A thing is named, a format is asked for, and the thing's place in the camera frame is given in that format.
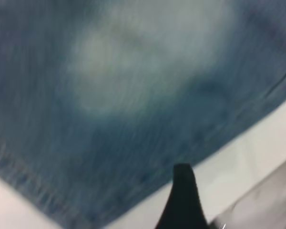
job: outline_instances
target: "denim fabric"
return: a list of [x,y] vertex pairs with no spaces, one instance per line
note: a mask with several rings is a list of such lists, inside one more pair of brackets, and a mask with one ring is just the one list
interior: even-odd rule
[[285,100],[286,0],[0,0],[0,176],[66,229]]

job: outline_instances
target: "denim hem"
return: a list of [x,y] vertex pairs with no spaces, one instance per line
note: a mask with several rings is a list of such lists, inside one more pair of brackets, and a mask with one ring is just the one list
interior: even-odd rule
[[52,188],[35,176],[23,162],[13,158],[6,150],[4,141],[0,141],[0,178],[63,228],[95,228],[77,210],[58,197]]

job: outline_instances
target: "jeans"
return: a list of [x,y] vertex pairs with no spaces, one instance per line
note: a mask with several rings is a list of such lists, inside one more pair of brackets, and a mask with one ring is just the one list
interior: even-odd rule
[[99,228],[286,100],[286,0],[0,0],[0,176]]

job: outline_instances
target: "white surface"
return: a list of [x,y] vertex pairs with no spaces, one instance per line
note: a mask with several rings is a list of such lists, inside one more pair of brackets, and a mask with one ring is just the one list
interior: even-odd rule
[[[194,168],[208,220],[223,212],[286,161],[286,102],[253,128]],[[109,229],[153,229],[171,184],[152,194]],[[57,229],[25,199],[0,181],[0,229]]]

